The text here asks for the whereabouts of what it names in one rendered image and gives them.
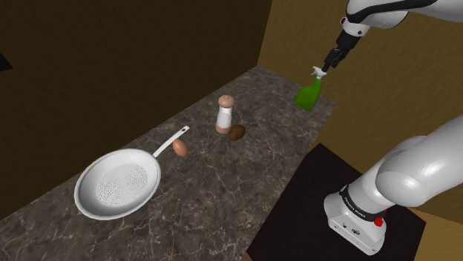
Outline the dark robot stand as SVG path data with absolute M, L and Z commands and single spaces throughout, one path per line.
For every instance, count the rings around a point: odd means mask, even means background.
M 316 145 L 248 247 L 252 261 L 414 261 L 426 222 L 407 208 L 387 210 L 385 241 L 372 256 L 328 226 L 324 198 L 359 175 L 324 145 Z

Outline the brown egg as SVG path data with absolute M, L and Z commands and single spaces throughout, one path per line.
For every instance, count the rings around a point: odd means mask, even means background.
M 188 155 L 188 146 L 183 140 L 175 139 L 172 142 L 172 147 L 178 156 L 185 157 Z

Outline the brown kiwi fruit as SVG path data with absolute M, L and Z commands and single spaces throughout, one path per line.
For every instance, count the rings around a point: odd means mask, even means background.
M 239 140 L 243 138 L 246 133 L 246 129 L 243 125 L 234 125 L 230 128 L 228 132 L 229 139 L 232 141 Z

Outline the white strainer pan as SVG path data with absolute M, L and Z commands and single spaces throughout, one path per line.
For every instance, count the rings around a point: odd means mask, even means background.
M 85 216 L 96 220 L 126 217 L 139 210 L 156 192 L 161 180 L 157 157 L 189 130 L 184 126 L 154 153 L 119 149 L 93 161 L 74 188 L 74 202 Z

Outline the green spray bottle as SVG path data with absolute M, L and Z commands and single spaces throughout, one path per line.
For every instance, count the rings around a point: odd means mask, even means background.
M 326 75 L 326 72 L 321 68 L 313 66 L 315 77 L 310 86 L 302 87 L 295 98 L 295 104 L 304 110 L 311 110 L 318 100 L 321 92 L 321 80 Z

